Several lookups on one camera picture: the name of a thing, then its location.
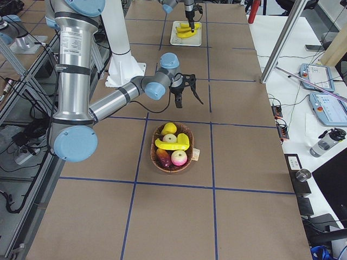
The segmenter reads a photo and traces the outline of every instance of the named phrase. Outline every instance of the metal pole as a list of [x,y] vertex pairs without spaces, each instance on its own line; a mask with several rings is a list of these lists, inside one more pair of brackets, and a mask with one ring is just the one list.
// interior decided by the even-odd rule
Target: metal pole
[[270,59],[267,62],[264,72],[261,75],[261,80],[260,80],[261,83],[266,83],[266,81],[268,80],[270,73],[275,67],[278,57],[280,56],[282,49],[289,38],[289,35],[294,29],[294,26],[296,25],[297,20],[299,19],[307,1],[308,0],[295,1],[292,11],[290,12],[288,16],[287,22],[285,23],[283,30],[280,34],[280,37],[278,38],[277,43],[271,53]]

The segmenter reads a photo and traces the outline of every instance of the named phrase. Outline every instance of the power strip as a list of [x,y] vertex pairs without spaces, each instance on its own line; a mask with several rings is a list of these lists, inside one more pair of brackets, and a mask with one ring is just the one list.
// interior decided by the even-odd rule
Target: power strip
[[24,164],[27,160],[29,160],[34,155],[38,154],[40,152],[41,148],[33,148],[33,151],[35,154],[30,153],[28,150],[23,150],[23,152],[20,152],[18,156],[15,157],[15,163],[18,165]]

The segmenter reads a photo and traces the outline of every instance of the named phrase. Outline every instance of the small label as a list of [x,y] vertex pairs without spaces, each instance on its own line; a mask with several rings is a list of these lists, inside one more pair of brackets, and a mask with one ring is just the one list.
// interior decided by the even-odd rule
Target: small label
[[293,171],[300,170],[298,158],[296,158],[295,156],[288,156],[288,161],[289,161],[289,165]]
[[193,155],[192,155],[192,160],[193,161],[198,161],[199,160],[199,155],[200,155],[200,150],[193,148]]
[[82,33],[60,32],[60,54],[82,55]]

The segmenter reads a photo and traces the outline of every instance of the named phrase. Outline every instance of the desk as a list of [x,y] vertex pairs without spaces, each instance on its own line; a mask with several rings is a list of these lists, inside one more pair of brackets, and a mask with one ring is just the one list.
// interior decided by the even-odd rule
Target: desk
[[[173,21],[156,2],[126,16],[132,54],[148,75],[168,51],[195,73],[199,104],[162,114],[129,104],[95,126],[98,150],[66,163],[29,251],[40,259],[311,259],[244,8],[204,4],[202,46],[169,45]],[[100,81],[93,99],[112,91]],[[153,110],[167,103],[138,99]],[[201,150],[181,174],[150,160],[157,126],[180,121]]]
[[[280,16],[257,16],[254,24],[250,25],[252,37],[254,40],[255,49],[260,56],[270,56],[271,51],[278,39],[283,25],[287,17]],[[315,52],[306,51],[305,44],[320,44],[315,36],[312,28],[307,20],[301,17],[294,28],[291,36],[285,45],[281,56],[297,56],[297,57],[283,57],[279,58],[278,67],[296,73],[299,71],[302,63],[310,63],[312,57],[299,58],[315,55]],[[265,67],[268,58],[259,57],[259,63],[262,68]],[[332,76],[338,77],[335,68],[331,68]],[[274,95],[281,101],[282,104],[294,104],[295,96],[297,94],[300,83],[298,80],[289,79],[286,74],[274,70],[266,83],[268,93]],[[347,88],[343,82],[335,82],[336,92],[342,96],[347,96]],[[298,101],[301,101],[310,91],[300,87],[298,94]],[[290,123],[292,106],[283,107],[282,113],[284,120]],[[294,108],[292,122],[290,124],[289,136],[290,140],[285,141],[282,145],[284,153],[296,153],[299,156],[303,168],[313,172],[319,166],[326,163],[330,158],[341,152],[347,147],[347,142],[341,142],[320,158],[314,158],[309,153],[309,148],[313,146],[319,139],[318,136],[325,130],[331,127],[323,126],[314,115],[311,104],[308,98]],[[330,213],[337,219],[335,213],[331,210],[329,204],[326,202],[320,189],[313,178],[308,180],[312,194],[309,196],[314,216],[320,216],[325,213]]]

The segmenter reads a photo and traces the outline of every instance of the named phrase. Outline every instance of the white plate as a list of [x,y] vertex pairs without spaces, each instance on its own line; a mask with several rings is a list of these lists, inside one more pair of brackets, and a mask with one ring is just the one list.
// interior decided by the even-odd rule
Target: white plate
[[200,24],[199,29],[197,30],[196,35],[189,37],[189,38],[178,38],[176,35],[176,27],[180,27],[180,23],[188,23],[187,21],[174,21],[172,24],[172,30],[171,30],[171,38],[170,43],[172,45],[181,45],[181,46],[200,46],[201,45],[201,29],[202,24],[200,22],[195,22],[195,24]]

